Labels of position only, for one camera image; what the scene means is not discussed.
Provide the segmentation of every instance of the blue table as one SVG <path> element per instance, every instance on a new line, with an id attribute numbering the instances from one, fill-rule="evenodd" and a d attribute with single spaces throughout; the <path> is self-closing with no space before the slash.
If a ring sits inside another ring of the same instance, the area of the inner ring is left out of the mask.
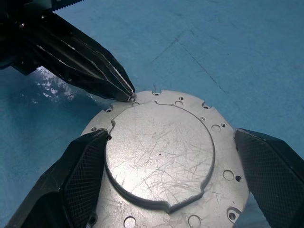
<path id="1" fill-rule="evenodd" d="M 303 12 L 301 0 L 85 0 L 56 13 L 110 50 L 138 92 L 195 95 L 304 158 Z M 42 68 L 0 71 L 0 227 L 109 105 Z M 267 227 L 251 196 L 237 226 L 257 223 Z"/>

